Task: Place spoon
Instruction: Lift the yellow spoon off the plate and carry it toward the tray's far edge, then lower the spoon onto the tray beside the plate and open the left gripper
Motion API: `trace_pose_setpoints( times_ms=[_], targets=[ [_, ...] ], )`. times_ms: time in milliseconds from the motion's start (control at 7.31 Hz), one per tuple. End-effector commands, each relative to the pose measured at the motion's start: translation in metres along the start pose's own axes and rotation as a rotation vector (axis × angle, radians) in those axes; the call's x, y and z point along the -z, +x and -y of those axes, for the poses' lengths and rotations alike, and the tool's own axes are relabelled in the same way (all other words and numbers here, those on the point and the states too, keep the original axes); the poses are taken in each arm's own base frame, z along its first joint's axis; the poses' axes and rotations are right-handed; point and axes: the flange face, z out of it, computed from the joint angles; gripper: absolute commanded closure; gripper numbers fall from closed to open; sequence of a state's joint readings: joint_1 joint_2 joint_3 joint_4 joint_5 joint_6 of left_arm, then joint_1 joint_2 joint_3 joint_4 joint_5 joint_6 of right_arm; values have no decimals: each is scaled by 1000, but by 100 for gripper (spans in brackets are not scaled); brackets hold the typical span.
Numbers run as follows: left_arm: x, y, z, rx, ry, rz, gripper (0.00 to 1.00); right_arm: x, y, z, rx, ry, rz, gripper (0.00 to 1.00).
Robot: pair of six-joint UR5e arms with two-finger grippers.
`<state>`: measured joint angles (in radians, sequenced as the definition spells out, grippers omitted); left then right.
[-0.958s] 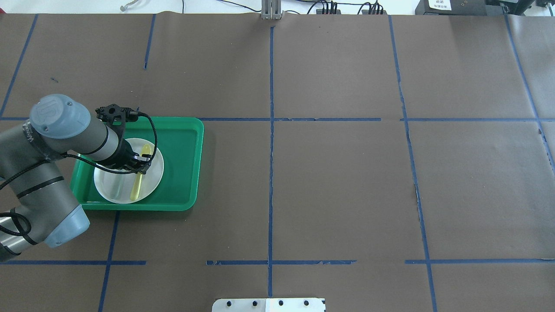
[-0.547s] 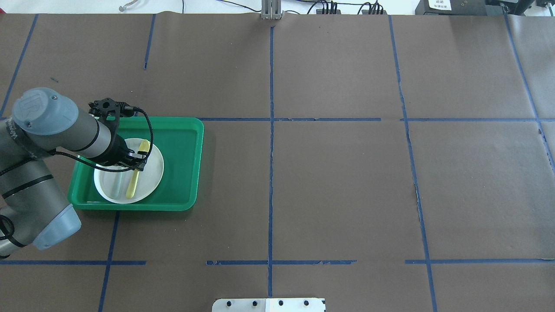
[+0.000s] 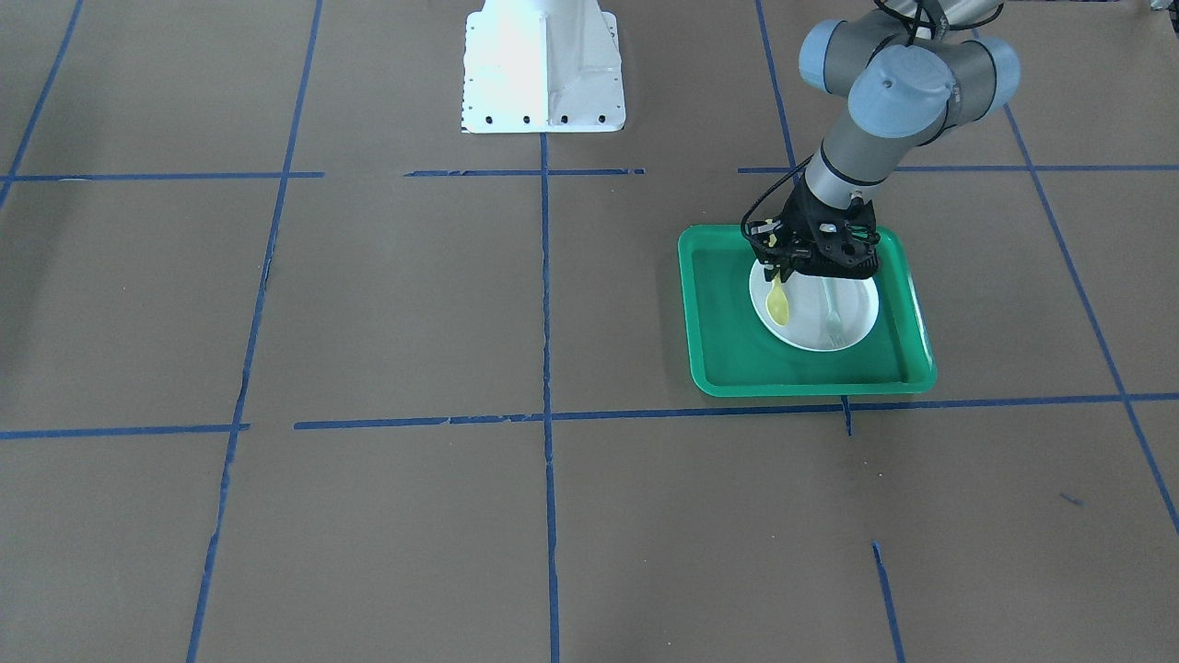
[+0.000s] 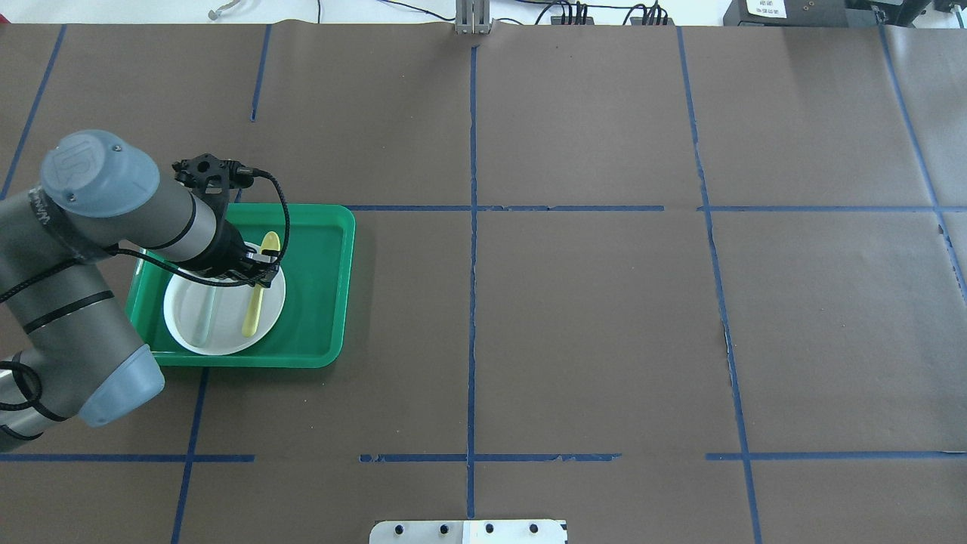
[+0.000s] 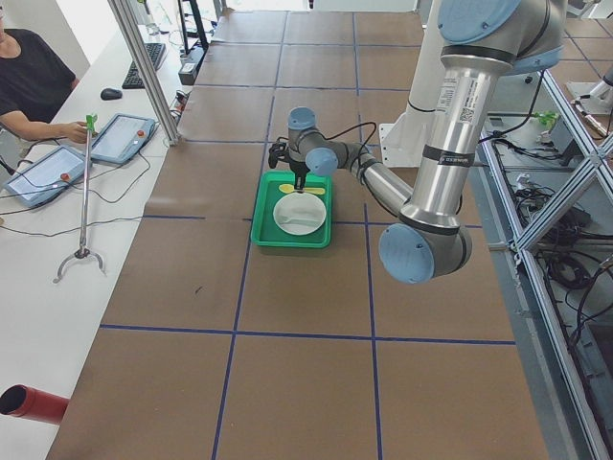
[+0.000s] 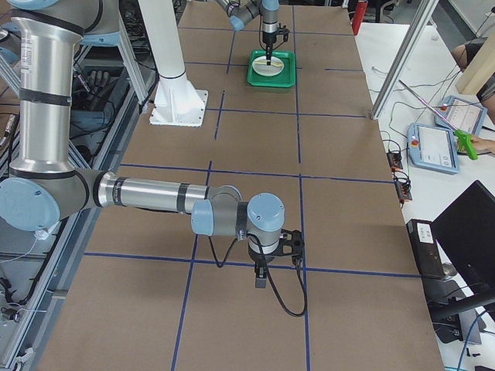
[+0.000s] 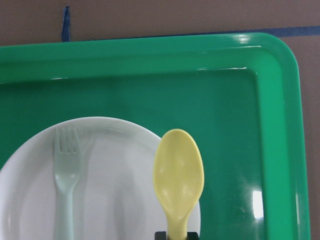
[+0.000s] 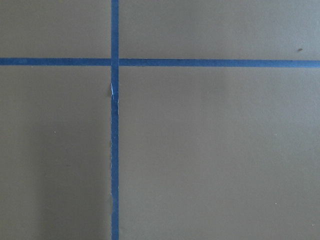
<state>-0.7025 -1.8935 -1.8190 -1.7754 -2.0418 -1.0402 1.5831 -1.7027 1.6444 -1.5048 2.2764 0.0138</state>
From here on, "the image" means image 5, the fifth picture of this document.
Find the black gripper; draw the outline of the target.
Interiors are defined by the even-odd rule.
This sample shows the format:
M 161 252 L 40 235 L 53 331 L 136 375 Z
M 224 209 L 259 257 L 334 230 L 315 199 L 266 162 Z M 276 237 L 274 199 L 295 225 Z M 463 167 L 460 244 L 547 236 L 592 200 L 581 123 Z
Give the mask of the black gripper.
M 289 166 L 296 176 L 294 191 L 303 193 L 306 190 L 306 176 L 309 172 L 307 164 L 305 162 L 296 161 L 293 158 L 289 158 Z

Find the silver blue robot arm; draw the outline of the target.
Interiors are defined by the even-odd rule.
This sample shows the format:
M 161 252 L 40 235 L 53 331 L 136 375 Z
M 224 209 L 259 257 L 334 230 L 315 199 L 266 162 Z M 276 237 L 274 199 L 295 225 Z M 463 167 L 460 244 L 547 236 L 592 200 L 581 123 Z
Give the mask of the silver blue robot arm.
M 472 241 L 458 208 L 495 85 L 557 64 L 566 11 L 563 1 L 434 2 L 406 111 L 392 129 L 401 151 L 421 155 L 415 183 L 365 146 L 327 139 L 314 112 L 296 107 L 286 148 L 296 187 L 308 173 L 349 171 L 397 217 L 378 244 L 393 278 L 419 284 L 459 270 Z

